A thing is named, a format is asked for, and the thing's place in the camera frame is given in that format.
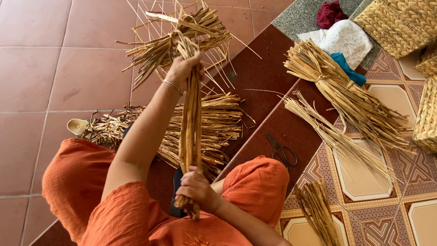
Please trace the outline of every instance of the silver bracelet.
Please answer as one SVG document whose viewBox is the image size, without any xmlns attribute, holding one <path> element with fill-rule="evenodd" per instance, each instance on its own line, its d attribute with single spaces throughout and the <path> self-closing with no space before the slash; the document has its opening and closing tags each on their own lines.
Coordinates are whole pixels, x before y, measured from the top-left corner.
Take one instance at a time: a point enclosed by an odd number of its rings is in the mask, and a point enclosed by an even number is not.
<svg viewBox="0 0 437 246">
<path fill-rule="evenodd" d="M 174 85 L 174 86 L 176 87 L 176 89 L 179 91 L 180 95 L 181 95 L 181 96 L 184 95 L 184 93 L 182 92 L 182 90 L 179 88 L 179 86 L 178 86 L 176 83 L 174 83 L 173 81 L 170 81 L 170 80 L 168 80 L 168 79 L 165 79 L 165 80 L 163 80 L 163 81 L 166 82 L 166 83 L 169 83 L 169 84 Z"/>
</svg>

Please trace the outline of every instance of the black scissors handle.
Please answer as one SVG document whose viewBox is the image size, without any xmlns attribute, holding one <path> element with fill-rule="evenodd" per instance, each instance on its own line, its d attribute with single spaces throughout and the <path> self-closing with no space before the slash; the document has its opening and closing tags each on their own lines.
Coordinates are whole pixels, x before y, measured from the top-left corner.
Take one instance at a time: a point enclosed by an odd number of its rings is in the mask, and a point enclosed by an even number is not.
<svg viewBox="0 0 437 246">
<path fill-rule="evenodd" d="M 284 162 L 285 163 L 285 167 L 287 168 L 287 170 L 288 170 L 288 167 L 289 166 L 295 166 L 297 163 L 298 163 L 298 159 L 296 158 L 296 155 L 295 155 L 295 153 L 293 152 L 293 151 L 291 151 L 291 149 L 289 148 L 289 147 L 287 147 L 287 146 L 279 146 L 279 148 L 280 148 L 280 150 L 281 150 L 281 152 L 282 152 L 282 155 L 284 156 L 284 159 L 280 156 L 280 155 L 278 155 L 278 153 L 276 152 L 276 149 L 274 150 L 274 152 L 273 152 L 273 154 L 272 154 L 272 159 L 274 159 L 274 156 L 275 156 L 275 154 L 281 159 L 281 161 L 282 162 Z M 294 164 L 291 164 L 289 161 L 288 161 L 288 158 L 287 158 L 287 155 L 285 154 L 285 152 L 284 152 L 284 148 L 286 148 L 286 149 L 288 149 L 288 151 L 290 151 L 292 154 L 293 154 L 293 157 L 295 158 L 295 162 L 294 162 Z"/>
</svg>

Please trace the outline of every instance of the orange dress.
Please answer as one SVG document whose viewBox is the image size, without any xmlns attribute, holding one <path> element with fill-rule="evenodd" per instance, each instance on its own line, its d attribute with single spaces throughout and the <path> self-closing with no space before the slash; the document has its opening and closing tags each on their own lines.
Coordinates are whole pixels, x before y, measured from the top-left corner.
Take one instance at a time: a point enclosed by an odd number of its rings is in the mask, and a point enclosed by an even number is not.
<svg viewBox="0 0 437 246">
<path fill-rule="evenodd" d="M 79 246 L 251 245 L 212 214 L 201 212 L 197 221 L 169 216 L 149 197 L 143 181 L 124 184 L 100 202 L 114 156 L 114 151 L 89 141 L 67 139 L 44 174 L 42 195 Z M 288 179 L 282 163 L 259 156 L 227 175 L 222 196 L 274 227 Z"/>
</svg>

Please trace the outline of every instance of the left hand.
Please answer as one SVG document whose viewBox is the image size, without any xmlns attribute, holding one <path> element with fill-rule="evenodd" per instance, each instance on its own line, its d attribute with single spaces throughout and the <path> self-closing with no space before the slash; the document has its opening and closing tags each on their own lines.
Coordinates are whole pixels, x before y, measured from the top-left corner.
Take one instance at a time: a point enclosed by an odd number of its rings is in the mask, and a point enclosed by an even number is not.
<svg viewBox="0 0 437 246">
<path fill-rule="evenodd" d="M 190 166 L 190 170 L 191 172 L 185 173 L 181 178 L 176 199 L 184 195 L 199 203 L 201 210 L 214 214 L 226 200 L 211 188 L 208 180 L 196 166 Z"/>
<path fill-rule="evenodd" d="M 199 69 L 200 80 L 204 79 L 204 69 L 203 64 L 200 61 L 201 55 L 197 53 L 194 57 L 184 60 L 181 56 L 176 57 L 173 60 L 173 64 L 167 72 L 167 76 L 165 77 L 167 80 L 170 80 L 176 83 L 182 91 L 187 90 L 187 78 L 191 73 L 193 67 Z"/>
</svg>

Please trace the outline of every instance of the woven wicker basket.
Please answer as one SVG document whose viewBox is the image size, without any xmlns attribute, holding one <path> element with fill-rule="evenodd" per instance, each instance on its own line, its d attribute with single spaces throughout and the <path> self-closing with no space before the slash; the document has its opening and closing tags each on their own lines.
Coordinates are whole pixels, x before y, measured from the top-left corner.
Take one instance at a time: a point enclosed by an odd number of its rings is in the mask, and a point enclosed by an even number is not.
<svg viewBox="0 0 437 246">
<path fill-rule="evenodd" d="M 437 74 L 437 39 L 426 47 L 414 68 L 426 77 Z"/>
<path fill-rule="evenodd" d="M 425 82 L 413 130 L 413 142 L 427 153 L 437 153 L 437 75 Z"/>
<path fill-rule="evenodd" d="M 432 0 L 374 0 L 354 21 L 398 59 L 437 36 L 436 13 Z"/>
</svg>

